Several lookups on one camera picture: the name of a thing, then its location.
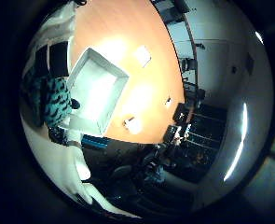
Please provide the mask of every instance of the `small white object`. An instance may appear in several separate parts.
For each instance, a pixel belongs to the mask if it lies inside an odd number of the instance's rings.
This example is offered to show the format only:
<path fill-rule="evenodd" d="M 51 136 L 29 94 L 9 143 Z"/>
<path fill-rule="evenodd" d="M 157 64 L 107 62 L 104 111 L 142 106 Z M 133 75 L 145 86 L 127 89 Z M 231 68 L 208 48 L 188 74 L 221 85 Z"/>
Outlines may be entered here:
<path fill-rule="evenodd" d="M 146 64 L 151 60 L 150 53 L 146 49 L 146 47 L 144 45 L 142 45 L 141 47 L 139 47 L 135 51 L 134 55 L 135 55 L 135 57 L 137 58 L 138 62 L 140 63 L 140 65 L 142 67 L 145 67 Z"/>
<path fill-rule="evenodd" d="M 142 130 L 141 121 L 139 119 L 136 119 L 136 118 L 125 119 L 125 127 L 132 134 L 137 134 Z"/>
<path fill-rule="evenodd" d="M 169 108 L 169 107 L 171 106 L 171 104 L 172 104 L 172 98 L 168 98 L 168 100 L 167 100 L 166 103 L 165 103 L 165 106 L 166 106 L 167 108 Z"/>

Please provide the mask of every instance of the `ceiling light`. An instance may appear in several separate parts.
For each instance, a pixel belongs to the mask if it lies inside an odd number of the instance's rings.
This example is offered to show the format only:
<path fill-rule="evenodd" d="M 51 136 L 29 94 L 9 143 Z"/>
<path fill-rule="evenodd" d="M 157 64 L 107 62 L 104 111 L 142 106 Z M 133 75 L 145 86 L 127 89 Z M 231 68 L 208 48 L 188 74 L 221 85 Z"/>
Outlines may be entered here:
<path fill-rule="evenodd" d="M 255 35 L 257 36 L 257 38 L 260 40 L 260 42 L 262 44 L 264 44 L 263 40 L 262 40 L 262 37 L 261 37 L 261 34 L 259 34 L 257 31 L 255 31 Z"/>
<path fill-rule="evenodd" d="M 247 134 L 247 129 L 248 129 L 248 111 L 247 111 L 247 104 L 244 103 L 243 109 L 242 109 L 241 142 L 240 142 L 239 148 L 237 150 L 237 154 L 224 177 L 224 181 L 229 179 L 229 177 L 231 176 L 231 174 L 233 173 L 234 169 L 236 168 L 236 166 L 238 164 L 238 161 L 241 157 L 241 153 L 242 153 L 242 149 L 243 149 L 243 141 Z"/>

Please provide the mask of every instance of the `desk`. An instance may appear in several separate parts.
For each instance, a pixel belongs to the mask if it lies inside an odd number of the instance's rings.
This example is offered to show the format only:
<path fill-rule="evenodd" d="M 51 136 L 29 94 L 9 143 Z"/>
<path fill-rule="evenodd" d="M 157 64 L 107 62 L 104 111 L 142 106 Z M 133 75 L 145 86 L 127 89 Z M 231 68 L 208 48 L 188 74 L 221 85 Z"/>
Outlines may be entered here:
<path fill-rule="evenodd" d="M 134 52 L 142 45 L 151 61 L 142 67 Z M 177 104 L 184 102 L 180 67 L 168 31 L 149 0 L 92 0 L 76 10 L 72 66 L 88 47 L 130 75 L 106 137 L 144 144 L 162 142 Z M 170 107 L 167 99 L 172 98 Z M 131 134 L 124 120 L 136 117 L 142 131 Z"/>

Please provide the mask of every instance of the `blue object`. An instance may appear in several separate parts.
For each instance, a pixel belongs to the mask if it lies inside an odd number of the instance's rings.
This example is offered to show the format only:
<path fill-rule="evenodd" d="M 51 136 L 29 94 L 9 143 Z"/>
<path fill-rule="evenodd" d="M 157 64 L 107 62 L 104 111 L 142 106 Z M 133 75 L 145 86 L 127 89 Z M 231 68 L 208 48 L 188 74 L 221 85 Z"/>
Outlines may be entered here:
<path fill-rule="evenodd" d="M 109 141 L 110 139 L 106 137 L 101 138 L 84 134 L 81 140 L 81 145 L 93 149 L 106 149 Z"/>

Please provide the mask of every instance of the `teal patterned cloth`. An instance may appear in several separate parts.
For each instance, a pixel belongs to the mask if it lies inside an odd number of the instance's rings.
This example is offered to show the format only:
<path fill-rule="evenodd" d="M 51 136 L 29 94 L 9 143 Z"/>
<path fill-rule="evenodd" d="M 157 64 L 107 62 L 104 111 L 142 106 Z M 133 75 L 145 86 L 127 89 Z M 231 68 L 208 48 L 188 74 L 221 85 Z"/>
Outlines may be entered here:
<path fill-rule="evenodd" d="M 44 122 L 55 127 L 72 112 L 71 94 L 62 77 L 53 78 L 50 74 L 37 77 L 33 67 L 22 81 L 21 92 L 32 108 L 37 127 Z"/>
<path fill-rule="evenodd" d="M 46 90 L 44 120 L 55 127 L 72 112 L 71 94 L 62 77 L 48 79 Z"/>

